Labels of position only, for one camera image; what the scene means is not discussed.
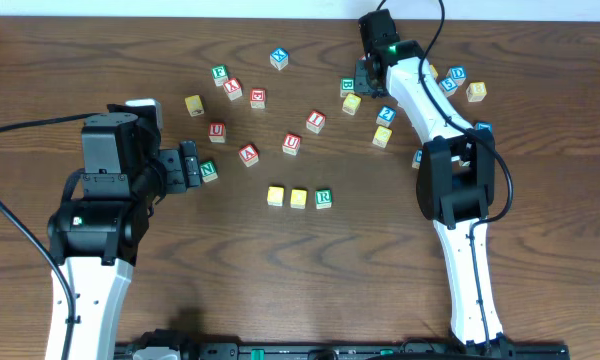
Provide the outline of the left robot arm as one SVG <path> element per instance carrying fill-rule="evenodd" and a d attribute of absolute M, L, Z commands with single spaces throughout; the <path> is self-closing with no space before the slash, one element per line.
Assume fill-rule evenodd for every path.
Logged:
<path fill-rule="evenodd" d="M 111 359 L 118 322 L 154 207 L 202 183 L 197 147 L 161 148 L 154 99 L 110 104 L 86 118 L 84 167 L 67 180 L 48 222 L 53 306 L 48 359 Z"/>

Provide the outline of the yellow C block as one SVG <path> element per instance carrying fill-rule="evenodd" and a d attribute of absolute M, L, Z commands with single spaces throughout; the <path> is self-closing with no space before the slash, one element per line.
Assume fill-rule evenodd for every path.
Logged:
<path fill-rule="evenodd" d="M 281 207 L 284 203 L 285 189 L 280 186 L 270 186 L 267 192 L 267 203 L 269 206 Z"/>

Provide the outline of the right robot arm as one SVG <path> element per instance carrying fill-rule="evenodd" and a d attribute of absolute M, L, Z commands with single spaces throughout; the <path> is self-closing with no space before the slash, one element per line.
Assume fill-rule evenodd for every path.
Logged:
<path fill-rule="evenodd" d="M 492 132 L 474 128 L 457 113 L 431 72 L 427 50 L 401 39 L 388 10 L 365 14 L 358 29 L 364 57 L 356 69 L 356 91 L 393 98 L 422 144 L 416 198 L 443 248 L 451 332 L 462 345 L 488 353 L 502 325 L 492 296 L 486 230 L 493 220 L 495 169 L 505 163 Z"/>

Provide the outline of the green R block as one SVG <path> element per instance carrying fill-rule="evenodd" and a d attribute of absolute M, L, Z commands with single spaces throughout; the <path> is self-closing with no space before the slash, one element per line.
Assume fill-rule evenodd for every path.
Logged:
<path fill-rule="evenodd" d="M 315 205 L 317 209 L 331 208 L 332 204 L 333 198 L 330 189 L 319 189 L 315 191 Z"/>

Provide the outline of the yellow O block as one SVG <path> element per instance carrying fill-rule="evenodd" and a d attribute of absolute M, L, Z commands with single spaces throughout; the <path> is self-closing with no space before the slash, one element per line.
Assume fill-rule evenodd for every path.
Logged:
<path fill-rule="evenodd" d="M 304 189 L 293 189 L 291 191 L 290 206 L 294 209 L 306 207 L 308 191 Z"/>

